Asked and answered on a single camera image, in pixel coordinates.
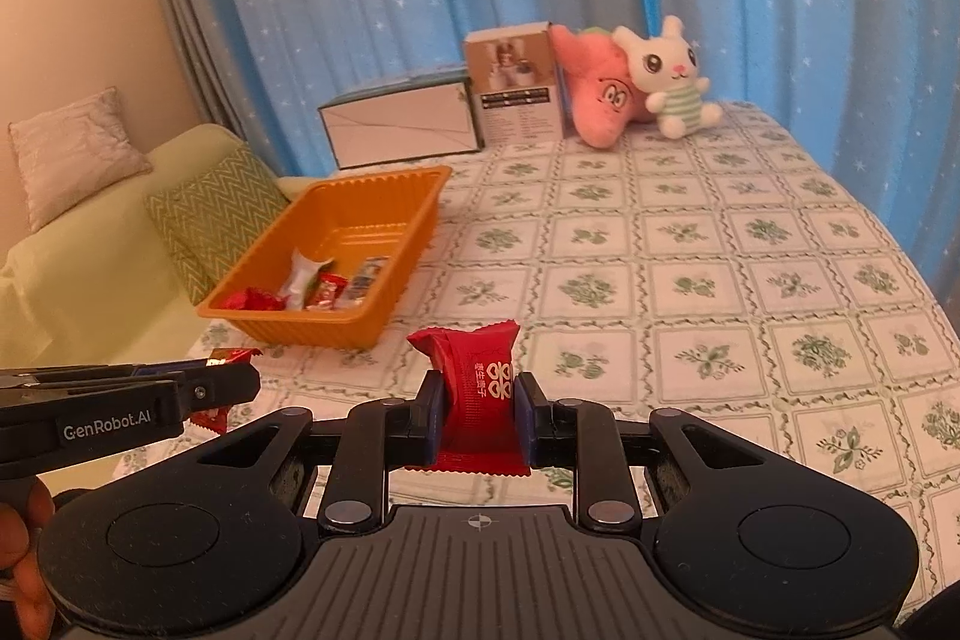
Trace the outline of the person's left hand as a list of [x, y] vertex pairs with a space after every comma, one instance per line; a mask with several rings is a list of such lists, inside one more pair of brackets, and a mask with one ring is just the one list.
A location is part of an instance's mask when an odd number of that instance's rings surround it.
[[55, 507], [49, 489], [39, 477], [33, 477], [29, 487], [26, 513], [6, 503], [2, 505], [2, 569], [8, 570], [13, 578], [11, 594], [18, 635], [47, 640], [55, 619], [55, 606], [39, 572], [32, 535], [49, 523]]

